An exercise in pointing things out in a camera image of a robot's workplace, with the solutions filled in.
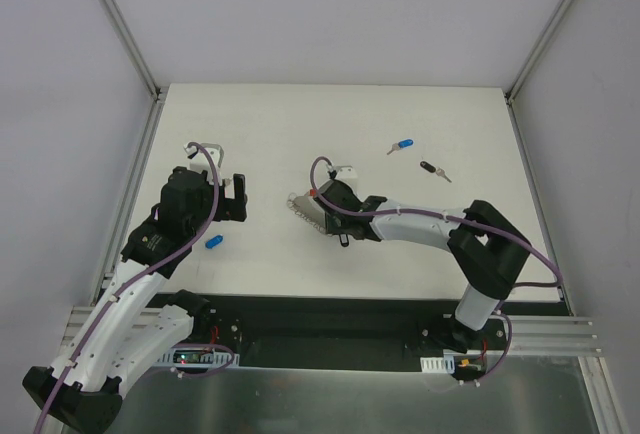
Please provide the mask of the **red handled keyring organizer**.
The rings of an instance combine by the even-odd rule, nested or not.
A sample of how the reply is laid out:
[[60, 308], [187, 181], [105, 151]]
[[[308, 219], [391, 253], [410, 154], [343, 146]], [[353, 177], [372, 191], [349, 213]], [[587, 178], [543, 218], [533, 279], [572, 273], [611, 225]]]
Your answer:
[[299, 218], [323, 235], [327, 235], [324, 210], [315, 202], [312, 191], [304, 194], [291, 193], [287, 198], [288, 208]]

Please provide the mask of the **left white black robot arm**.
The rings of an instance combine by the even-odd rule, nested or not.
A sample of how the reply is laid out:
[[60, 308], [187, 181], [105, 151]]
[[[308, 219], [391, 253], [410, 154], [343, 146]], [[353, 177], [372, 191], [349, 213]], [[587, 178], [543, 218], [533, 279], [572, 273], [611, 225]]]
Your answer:
[[233, 175], [232, 198], [215, 180], [210, 168], [172, 171], [159, 203], [131, 232], [109, 286], [83, 326], [49, 366], [29, 369], [22, 385], [41, 410], [38, 428], [52, 416], [79, 433], [105, 432], [133, 386], [176, 345], [221, 353], [220, 369], [234, 363], [233, 349], [219, 342], [213, 307], [187, 290], [171, 295], [154, 320], [131, 332], [211, 222], [245, 221], [244, 175]]

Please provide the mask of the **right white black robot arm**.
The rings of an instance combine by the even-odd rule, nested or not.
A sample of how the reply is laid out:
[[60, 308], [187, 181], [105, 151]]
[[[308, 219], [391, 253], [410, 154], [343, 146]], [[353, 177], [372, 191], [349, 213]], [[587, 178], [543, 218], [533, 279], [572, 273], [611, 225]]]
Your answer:
[[341, 245], [355, 240], [404, 241], [450, 253], [467, 287], [447, 319], [431, 322], [431, 341], [465, 353], [486, 335], [486, 323], [505, 301], [530, 256], [530, 242], [493, 205], [475, 200], [448, 214], [402, 205], [383, 196], [360, 200], [343, 181], [329, 180], [315, 193], [326, 230]]

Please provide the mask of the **blue tag key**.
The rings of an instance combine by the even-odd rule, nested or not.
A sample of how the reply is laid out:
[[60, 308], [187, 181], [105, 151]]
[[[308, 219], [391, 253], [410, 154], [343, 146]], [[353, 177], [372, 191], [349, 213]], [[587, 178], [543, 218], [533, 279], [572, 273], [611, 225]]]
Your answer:
[[406, 148], [411, 147], [414, 144], [414, 141], [412, 139], [404, 139], [401, 141], [398, 141], [396, 143], [393, 143], [389, 149], [389, 151], [387, 152], [388, 155], [393, 154], [394, 152], [398, 152], [401, 150], [404, 150]]

